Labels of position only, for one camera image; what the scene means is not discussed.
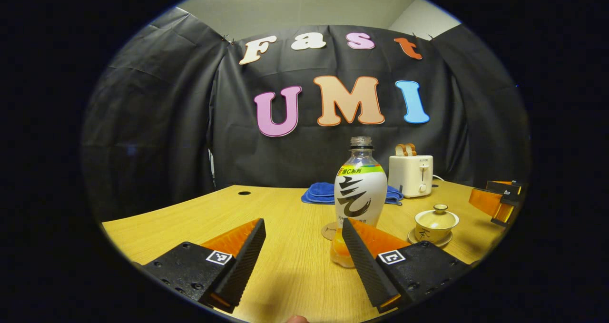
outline table surface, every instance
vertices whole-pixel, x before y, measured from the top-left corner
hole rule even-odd
[[[442,247],[465,263],[480,260],[503,228],[468,203],[471,187],[433,180],[431,195],[385,204],[377,227],[407,240],[414,216],[447,204],[460,221]],[[238,195],[250,191],[250,195]],[[103,226],[131,261],[146,264],[183,241],[200,244],[256,218],[267,237],[241,303],[230,316],[248,322],[283,323],[299,314],[312,322],[361,322],[379,314],[356,269],[331,262],[331,241],[321,230],[335,221],[333,205],[305,204],[303,188],[235,185],[174,206],[108,221]]]

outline teacup lid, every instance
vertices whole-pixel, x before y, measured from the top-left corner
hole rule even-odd
[[[459,223],[459,219],[455,214],[447,212],[446,209],[448,209],[446,204],[435,204],[433,210],[418,213],[415,221],[424,227],[432,229],[452,228]]]

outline letter m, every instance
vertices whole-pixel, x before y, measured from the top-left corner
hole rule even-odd
[[[349,92],[335,76],[321,76],[313,80],[322,91],[322,116],[317,119],[320,126],[337,126],[341,118],[336,114],[336,107],[348,123],[353,123],[357,108],[361,113],[357,121],[363,124],[381,124],[385,117],[381,114],[374,77],[359,77]]]

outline plastic bottle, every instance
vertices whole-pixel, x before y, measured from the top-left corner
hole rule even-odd
[[[334,181],[337,230],[330,249],[331,260],[347,268],[354,264],[342,238],[343,220],[349,217],[376,227],[387,198],[387,175],[372,157],[372,139],[353,137],[350,150]]]

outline cork coaster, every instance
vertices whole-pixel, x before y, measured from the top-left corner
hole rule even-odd
[[[332,241],[336,234],[336,222],[328,223],[322,228],[322,236]]]

